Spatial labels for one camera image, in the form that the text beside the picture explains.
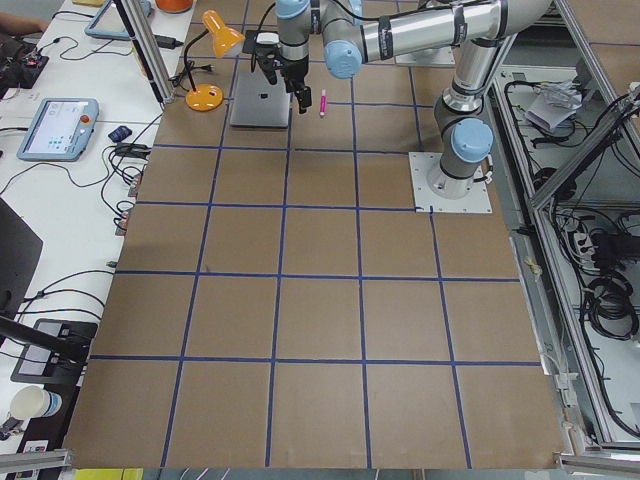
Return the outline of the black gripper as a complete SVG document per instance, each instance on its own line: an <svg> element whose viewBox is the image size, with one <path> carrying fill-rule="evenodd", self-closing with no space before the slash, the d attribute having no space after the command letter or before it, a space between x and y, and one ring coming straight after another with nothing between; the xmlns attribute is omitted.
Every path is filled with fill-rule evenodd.
<svg viewBox="0 0 640 480"><path fill-rule="evenodd" d="M295 95L299 113L305 114L311 106L311 88L303 83L309 71L309 56L296 60L282 57L280 62L286 92Z"/></svg>

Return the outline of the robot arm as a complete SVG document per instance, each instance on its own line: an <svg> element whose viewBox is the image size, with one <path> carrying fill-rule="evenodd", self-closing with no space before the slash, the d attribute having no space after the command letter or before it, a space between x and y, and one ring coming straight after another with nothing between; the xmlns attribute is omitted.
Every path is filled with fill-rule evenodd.
<svg viewBox="0 0 640 480"><path fill-rule="evenodd" d="M414 11L359 19L341 1L278 1L276 62L304 112L311 105L305 83L311 35L321 36L326 68L338 79L353 78L367 63L457 48L451 81L434 104L443 152L427 182L435 194L460 199L492 150L494 136L480 112L508 41L549 6L547 1L424 1Z"/></svg>

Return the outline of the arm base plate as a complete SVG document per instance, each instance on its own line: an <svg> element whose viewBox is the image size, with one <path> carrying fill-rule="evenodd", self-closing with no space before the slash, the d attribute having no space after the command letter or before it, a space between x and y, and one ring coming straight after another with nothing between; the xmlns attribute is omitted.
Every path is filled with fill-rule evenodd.
<svg viewBox="0 0 640 480"><path fill-rule="evenodd" d="M491 157L487 171L481 163L474 176L457 180L441 169L441 153L410 152L408 154L413 188L414 209L424 213L492 214L488 193L491 183Z"/></svg>

